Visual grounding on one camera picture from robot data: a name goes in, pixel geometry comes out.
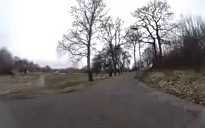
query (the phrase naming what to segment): overcast sky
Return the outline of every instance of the overcast sky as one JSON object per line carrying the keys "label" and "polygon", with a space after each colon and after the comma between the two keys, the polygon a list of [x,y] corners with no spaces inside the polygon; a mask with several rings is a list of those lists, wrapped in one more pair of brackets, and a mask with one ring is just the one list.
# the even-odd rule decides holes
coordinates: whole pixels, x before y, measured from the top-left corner
{"label": "overcast sky", "polygon": [[[110,15],[121,17],[125,26],[131,16],[148,0],[106,0]],[[183,14],[205,15],[205,0],[168,0],[176,17]],[[70,7],[75,0],[0,0],[0,47],[13,55],[28,58],[40,65],[71,66],[69,57],[59,59],[57,41],[71,26]]]}

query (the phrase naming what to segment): tree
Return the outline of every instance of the tree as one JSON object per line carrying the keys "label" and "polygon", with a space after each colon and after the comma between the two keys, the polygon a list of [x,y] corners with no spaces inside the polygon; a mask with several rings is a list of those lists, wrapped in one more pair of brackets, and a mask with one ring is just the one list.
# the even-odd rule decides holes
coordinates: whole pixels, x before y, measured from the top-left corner
{"label": "tree", "polygon": [[146,66],[149,66],[150,64],[153,63],[153,48],[151,46],[148,46],[144,51],[143,51],[143,62],[145,63]]}
{"label": "tree", "polygon": [[58,42],[60,51],[68,51],[77,60],[87,57],[89,81],[93,81],[91,71],[91,54],[94,35],[98,31],[98,23],[106,14],[103,0],[77,0],[78,5],[71,8],[74,17],[72,29]]}
{"label": "tree", "polygon": [[137,60],[136,60],[136,47],[137,44],[140,40],[141,36],[138,33],[135,33],[134,30],[131,29],[127,29],[127,31],[125,32],[125,40],[126,40],[126,44],[125,46],[128,49],[132,49],[133,50],[133,58],[134,58],[134,67],[137,67]]}
{"label": "tree", "polygon": [[101,39],[106,42],[110,49],[112,57],[112,65],[114,69],[114,75],[117,72],[117,53],[115,47],[120,47],[121,43],[121,27],[122,20],[117,18],[115,21],[112,20],[111,16],[105,17],[101,21]]}
{"label": "tree", "polygon": [[102,56],[102,54],[99,53],[99,54],[95,55],[95,57],[93,58],[92,70],[96,74],[99,74],[102,72],[102,70],[103,70],[103,56]]}
{"label": "tree", "polygon": [[168,34],[176,28],[170,20],[173,13],[168,3],[160,0],[150,1],[146,6],[138,8],[133,14],[138,19],[139,25],[145,30],[144,42],[152,44],[157,61],[157,47],[159,47],[159,59],[162,59],[162,44],[168,42]]}

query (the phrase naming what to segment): dead leaves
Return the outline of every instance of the dead leaves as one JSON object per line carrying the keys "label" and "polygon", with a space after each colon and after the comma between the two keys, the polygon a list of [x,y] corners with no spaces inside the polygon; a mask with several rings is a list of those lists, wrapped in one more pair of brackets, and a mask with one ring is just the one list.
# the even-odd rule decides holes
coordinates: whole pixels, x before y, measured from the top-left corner
{"label": "dead leaves", "polygon": [[169,94],[205,105],[205,75],[191,70],[150,72],[144,82]]}

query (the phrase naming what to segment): curved road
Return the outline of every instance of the curved road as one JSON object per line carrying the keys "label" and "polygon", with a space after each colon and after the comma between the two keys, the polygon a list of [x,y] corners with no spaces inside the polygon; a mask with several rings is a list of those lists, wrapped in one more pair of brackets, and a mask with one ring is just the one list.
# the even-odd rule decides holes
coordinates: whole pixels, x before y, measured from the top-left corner
{"label": "curved road", "polygon": [[204,109],[144,86],[133,73],[78,92],[4,103],[18,128],[196,128]]}

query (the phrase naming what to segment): ground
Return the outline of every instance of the ground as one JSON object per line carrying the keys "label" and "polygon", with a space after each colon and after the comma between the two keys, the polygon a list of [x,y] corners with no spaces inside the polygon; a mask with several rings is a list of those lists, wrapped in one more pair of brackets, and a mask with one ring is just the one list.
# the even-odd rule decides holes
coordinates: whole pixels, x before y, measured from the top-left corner
{"label": "ground", "polygon": [[1,102],[18,128],[196,128],[205,123],[205,107],[148,88],[134,73],[72,93]]}

